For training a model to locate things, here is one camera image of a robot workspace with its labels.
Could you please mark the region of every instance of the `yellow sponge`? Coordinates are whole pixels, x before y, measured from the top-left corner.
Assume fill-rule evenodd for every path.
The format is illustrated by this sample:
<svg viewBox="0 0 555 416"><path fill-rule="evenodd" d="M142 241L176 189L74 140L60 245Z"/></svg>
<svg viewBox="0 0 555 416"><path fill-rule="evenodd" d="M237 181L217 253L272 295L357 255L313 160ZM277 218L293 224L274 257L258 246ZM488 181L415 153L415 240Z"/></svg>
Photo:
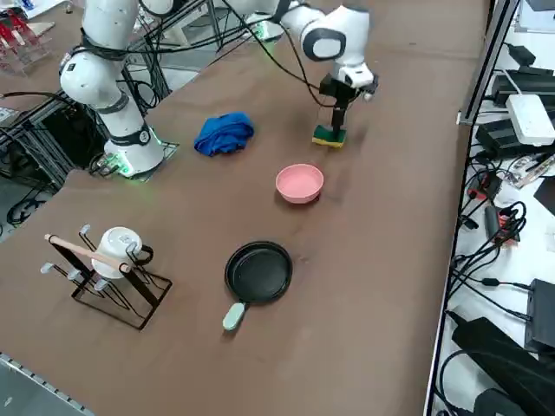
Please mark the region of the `yellow sponge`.
<svg viewBox="0 0 555 416"><path fill-rule="evenodd" d="M343 147L345 142L345 130L341 130L336 138L333 137L333 131L318 125L312 134L312 143L323 146L331 146L335 148Z"/></svg>

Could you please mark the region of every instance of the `black frying pan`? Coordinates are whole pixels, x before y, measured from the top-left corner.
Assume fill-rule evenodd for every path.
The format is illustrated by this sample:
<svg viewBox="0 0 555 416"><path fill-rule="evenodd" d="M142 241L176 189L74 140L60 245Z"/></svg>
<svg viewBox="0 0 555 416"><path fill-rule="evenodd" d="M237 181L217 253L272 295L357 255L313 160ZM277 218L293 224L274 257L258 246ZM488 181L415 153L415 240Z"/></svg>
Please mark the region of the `black frying pan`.
<svg viewBox="0 0 555 416"><path fill-rule="evenodd" d="M244 245L225 266L225 284L237 299L224 317L224 329L233 331L252 304L272 302L289 288L293 262L287 251L270 241Z"/></svg>

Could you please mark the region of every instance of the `blue towel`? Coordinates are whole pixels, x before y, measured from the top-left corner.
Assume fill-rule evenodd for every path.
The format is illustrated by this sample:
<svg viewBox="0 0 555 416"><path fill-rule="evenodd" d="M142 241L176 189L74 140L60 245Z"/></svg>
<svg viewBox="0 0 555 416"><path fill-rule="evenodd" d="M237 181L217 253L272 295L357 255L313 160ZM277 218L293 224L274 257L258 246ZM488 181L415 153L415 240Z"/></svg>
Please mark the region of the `blue towel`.
<svg viewBox="0 0 555 416"><path fill-rule="evenodd" d="M251 120L245 113L229 113L208 119L194 141L194 148L206 156L232 153L244 149L246 141L254 134Z"/></svg>

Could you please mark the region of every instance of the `tabletop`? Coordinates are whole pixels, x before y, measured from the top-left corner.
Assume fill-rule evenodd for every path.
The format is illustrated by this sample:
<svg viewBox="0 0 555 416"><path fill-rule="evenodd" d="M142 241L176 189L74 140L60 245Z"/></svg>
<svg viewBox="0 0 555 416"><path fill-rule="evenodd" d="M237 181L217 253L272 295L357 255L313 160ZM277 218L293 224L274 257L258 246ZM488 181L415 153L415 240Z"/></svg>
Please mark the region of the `tabletop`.
<svg viewBox="0 0 555 416"><path fill-rule="evenodd" d="M181 146L148 183L72 172L3 244L2 349L99 415L421 412L466 149L454 121L485 8L371 5L379 23L367 59L381 85L374 101L349 110L343 149L310 142L327 114L302 83L258 46L238 49L149 114L160 138ZM273 54L297 72L286 42ZM305 65L313 82L329 68ZM204 120L230 111L254 123L247 148L196 153ZM276 174L297 162L324 173L313 205L275 193ZM84 224L95 241L112 226L136 230L156 252L150 270L173 280L143 331L77 304L67 282L39 274L59 261L42 236L76 242ZM256 239L290 252L291 286L224 336L225 262Z"/></svg>

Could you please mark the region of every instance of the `white power adapter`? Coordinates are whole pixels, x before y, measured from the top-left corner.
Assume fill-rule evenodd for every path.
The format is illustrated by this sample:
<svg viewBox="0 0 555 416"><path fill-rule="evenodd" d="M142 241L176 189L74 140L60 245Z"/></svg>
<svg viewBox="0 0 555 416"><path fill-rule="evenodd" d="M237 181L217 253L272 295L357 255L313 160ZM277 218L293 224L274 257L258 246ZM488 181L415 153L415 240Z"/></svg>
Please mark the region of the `white power adapter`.
<svg viewBox="0 0 555 416"><path fill-rule="evenodd" d="M555 141L555 128L545 111L544 104L537 95L509 95L506 108L520 143L544 146Z"/></svg>

